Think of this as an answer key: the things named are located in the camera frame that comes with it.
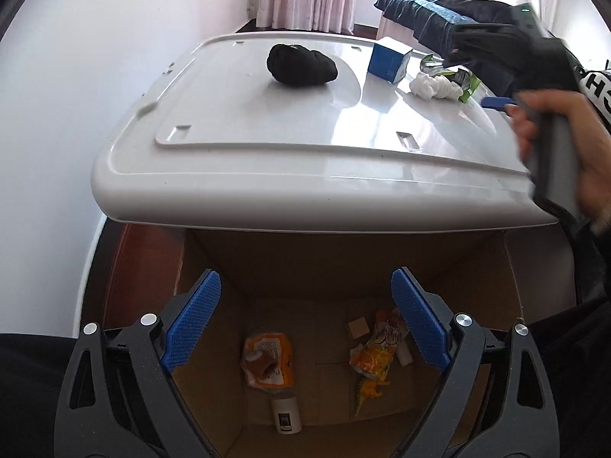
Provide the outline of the person right hand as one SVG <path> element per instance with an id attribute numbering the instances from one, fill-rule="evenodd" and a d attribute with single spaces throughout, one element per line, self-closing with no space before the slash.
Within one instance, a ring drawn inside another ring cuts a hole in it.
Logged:
<path id="1" fill-rule="evenodd" d="M 610 134 L 588 98 L 538 90 L 515 102 L 505 112 L 531 172 L 534 203 L 566 222 L 587 220 L 598 236 L 609 233 Z"/>

